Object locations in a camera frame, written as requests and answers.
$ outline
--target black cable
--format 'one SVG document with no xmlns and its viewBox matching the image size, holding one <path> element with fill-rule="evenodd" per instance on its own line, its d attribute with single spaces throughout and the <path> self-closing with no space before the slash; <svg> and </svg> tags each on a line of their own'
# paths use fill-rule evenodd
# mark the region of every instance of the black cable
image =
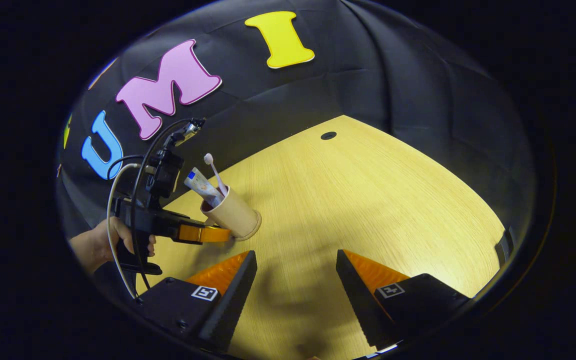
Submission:
<svg viewBox="0 0 576 360">
<path fill-rule="evenodd" d="M 130 159 L 142 159 L 144 158 L 144 155 L 126 155 L 124 157 L 120 157 L 117 160 L 115 160 L 114 162 L 112 162 L 112 164 L 110 164 L 110 167 L 108 168 L 108 173 L 105 174 L 105 177 L 108 178 L 108 180 L 110 180 L 110 171 L 113 170 L 113 168 L 119 163 L 119 162 L 123 162 L 124 160 L 130 160 Z"/>
<path fill-rule="evenodd" d="M 188 123 L 190 118 L 185 118 L 183 120 L 175 121 L 167 126 L 150 144 L 150 148 L 146 151 L 146 154 L 143 156 L 143 160 L 141 162 L 141 167 L 139 168 L 139 172 L 137 173 L 137 178 L 134 181 L 134 187 L 132 188 L 132 195 L 130 198 L 132 201 L 130 202 L 130 232 L 132 234 L 132 248 L 134 249 L 135 255 L 137 255 L 137 259 L 139 260 L 139 272 L 141 272 L 141 278 L 143 279 L 143 283 L 146 285 L 146 289 L 150 289 L 151 285 L 148 283 L 146 279 L 146 271 L 144 270 L 146 267 L 144 266 L 144 261 L 142 260 L 142 256 L 140 255 L 139 246 L 137 246 L 137 226 L 135 226 L 135 212 L 137 206 L 137 189 L 139 188 L 140 183 L 142 182 L 142 175 L 144 174 L 144 169 L 146 168 L 146 164 L 148 164 L 148 159 L 153 153 L 155 146 L 157 143 L 163 138 L 169 136 L 171 133 L 171 129 L 175 126 L 178 126 L 181 123 Z"/>
</svg>

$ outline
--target yellow letter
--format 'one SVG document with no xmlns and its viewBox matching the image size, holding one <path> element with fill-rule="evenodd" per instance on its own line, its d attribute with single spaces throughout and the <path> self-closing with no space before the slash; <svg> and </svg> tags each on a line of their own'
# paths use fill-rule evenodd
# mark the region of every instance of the yellow letter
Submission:
<svg viewBox="0 0 576 360">
<path fill-rule="evenodd" d="M 266 64 L 269 68 L 283 68 L 309 62 L 315 58 L 313 50 L 302 45 L 293 27 L 292 20 L 296 16 L 292 11 L 274 11 L 258 14 L 246 20 L 246 25 L 259 29 L 268 45 L 270 57 Z"/>
</svg>

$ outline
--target white cable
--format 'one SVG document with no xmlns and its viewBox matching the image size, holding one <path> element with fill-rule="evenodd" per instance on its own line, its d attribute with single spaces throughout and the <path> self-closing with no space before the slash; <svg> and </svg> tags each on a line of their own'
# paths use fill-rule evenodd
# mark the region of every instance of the white cable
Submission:
<svg viewBox="0 0 576 360">
<path fill-rule="evenodd" d="M 114 177 L 114 181 L 112 182 L 112 187 L 110 187 L 110 196 L 108 196 L 108 207 L 105 210 L 105 230 L 108 234 L 108 244 L 110 244 L 110 251 L 112 251 L 112 258 L 114 259 L 114 264 L 117 266 L 117 271 L 119 271 L 119 275 L 121 275 L 121 280 L 123 280 L 123 284 L 126 286 L 126 290 L 130 293 L 130 296 L 135 299 L 135 293 L 133 289 L 130 289 L 130 285 L 128 285 L 128 281 L 124 276 L 124 272 L 122 271 L 121 265 L 119 265 L 119 260 L 117 259 L 117 252 L 115 251 L 115 246 L 113 245 L 113 240 L 110 239 L 110 207 L 112 207 L 113 203 L 113 196 L 115 194 L 115 188 L 119 183 L 119 177 L 124 173 L 124 171 L 132 168 L 140 168 L 141 164 L 127 164 L 126 166 L 119 169 L 117 176 Z"/>
</svg>

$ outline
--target foam letter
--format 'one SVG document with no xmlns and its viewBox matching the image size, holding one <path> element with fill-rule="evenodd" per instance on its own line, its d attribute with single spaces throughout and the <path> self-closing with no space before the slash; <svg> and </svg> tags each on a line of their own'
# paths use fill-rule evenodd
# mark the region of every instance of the foam letter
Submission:
<svg viewBox="0 0 576 360">
<path fill-rule="evenodd" d="M 275 11 L 246 20 L 246 25 L 259 29 L 268 45 L 270 57 L 266 64 L 269 68 L 278 69 L 315 59 L 313 50 L 302 45 L 293 27 L 292 20 L 296 16 L 292 11 Z"/>
<path fill-rule="evenodd" d="M 84 140 L 84 145 L 81 148 L 81 157 L 88 162 L 90 167 L 97 175 L 99 175 L 102 179 L 107 180 L 114 178 L 117 176 L 117 173 L 119 173 L 119 169 L 121 169 L 123 161 L 119 162 L 112 168 L 112 171 L 110 171 L 110 177 L 106 177 L 110 164 L 123 157 L 124 151 L 122 150 L 122 146 L 115 134 L 110 131 L 105 118 L 106 112 L 102 110 L 99 112 L 99 114 L 94 119 L 94 122 L 92 123 L 92 133 L 98 134 L 99 137 L 101 137 L 101 140 L 103 140 L 103 143 L 108 146 L 108 149 L 110 149 L 110 160 L 104 161 L 101 159 L 97 151 L 95 151 L 92 146 L 92 139 L 90 136 L 86 137 Z"/>
<path fill-rule="evenodd" d="M 167 116 L 175 114 L 173 84 L 181 90 L 179 103 L 189 105 L 210 94 L 222 84 L 222 78 L 210 75 L 193 51 L 194 39 L 173 48 L 161 58 L 157 80 L 133 77 L 117 93 L 139 125 L 139 137 L 146 141 L 162 127 L 162 118 L 151 116 L 146 105 Z"/>
</svg>

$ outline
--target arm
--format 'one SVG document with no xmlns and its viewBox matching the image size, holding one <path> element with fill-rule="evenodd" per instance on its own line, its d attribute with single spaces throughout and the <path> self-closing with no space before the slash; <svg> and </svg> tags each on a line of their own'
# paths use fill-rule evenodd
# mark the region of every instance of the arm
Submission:
<svg viewBox="0 0 576 360">
<path fill-rule="evenodd" d="M 110 218 L 110 239 L 112 246 L 117 248 L 119 239 L 123 240 L 126 249 L 131 253 L 133 250 L 133 237 L 130 229 L 124 225 L 117 217 Z M 148 245 L 148 256 L 154 256 L 154 244 L 157 242 L 155 235 L 150 235 L 150 244 Z M 113 254 L 108 243 L 106 233 L 106 220 L 101 221 L 92 230 L 76 235 L 69 241 L 75 256 L 81 263 L 81 266 L 88 274 L 92 274 L 105 262 L 112 262 Z"/>
</svg>

